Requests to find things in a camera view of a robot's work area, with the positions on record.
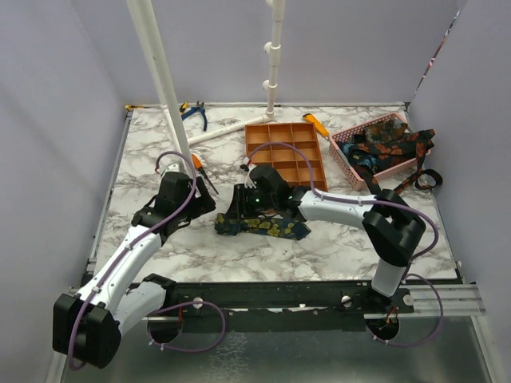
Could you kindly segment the navy yellow floral tie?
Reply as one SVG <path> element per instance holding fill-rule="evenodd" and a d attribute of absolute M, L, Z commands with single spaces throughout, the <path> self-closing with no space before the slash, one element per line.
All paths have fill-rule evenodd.
<path fill-rule="evenodd" d="M 216 217 L 214 228 L 219 235 L 236 236 L 240 233 L 250 233 L 291 240 L 304 239 L 311 233 L 311 229 L 305 223 L 294 219 L 276 217 L 233 219 L 220 213 Z"/>

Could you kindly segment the black orange floral tie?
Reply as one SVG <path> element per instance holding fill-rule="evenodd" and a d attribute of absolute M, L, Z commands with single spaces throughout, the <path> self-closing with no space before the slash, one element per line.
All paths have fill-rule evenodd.
<path fill-rule="evenodd" d="M 400 194 L 412 184 L 420 190 L 431 190 L 443 184 L 443 178 L 438 172 L 423 167 L 426 153 L 434 146 L 432 142 L 434 136 L 435 131 L 429 129 L 405 134 L 399 140 L 386 144 L 371 144 L 366 141 L 366 138 L 357 138 L 354 143 L 360 144 L 359 147 L 362 150 L 378 156 L 380 172 L 391 170 L 408 160 L 414 161 L 416 172 L 408 176 L 394 189 L 397 194 Z M 364 180 L 372 194 L 378 194 L 381 191 L 375 178 L 375 175 L 380 172 L 370 174 L 366 168 L 358 165 L 352 168 Z"/>

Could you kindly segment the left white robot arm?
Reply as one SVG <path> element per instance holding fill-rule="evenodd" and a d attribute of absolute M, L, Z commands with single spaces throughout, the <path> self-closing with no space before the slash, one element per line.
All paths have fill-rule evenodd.
<path fill-rule="evenodd" d="M 102 369 L 136 322 L 152 311 L 171 313 L 176 305 L 171 280 L 156 275 L 129 287 L 174 232 L 215 208 L 200 176 L 166 172 L 109 261 L 77 293 L 62 294 L 54 303 L 53 350 Z"/>

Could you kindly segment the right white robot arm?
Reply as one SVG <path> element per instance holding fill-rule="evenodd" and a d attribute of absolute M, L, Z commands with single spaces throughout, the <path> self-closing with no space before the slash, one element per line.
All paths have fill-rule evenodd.
<path fill-rule="evenodd" d="M 379 257 L 366 293 L 368 306 L 377 312 L 394 305 L 395 293 L 426 230 L 419 214 L 391 190 L 357 198 L 336 195 L 311 186 L 291 186 L 271 165 L 256 165 L 244 183 L 234 186 L 228 216 L 252 219 L 270 211 L 285 219 L 364 230 Z"/>

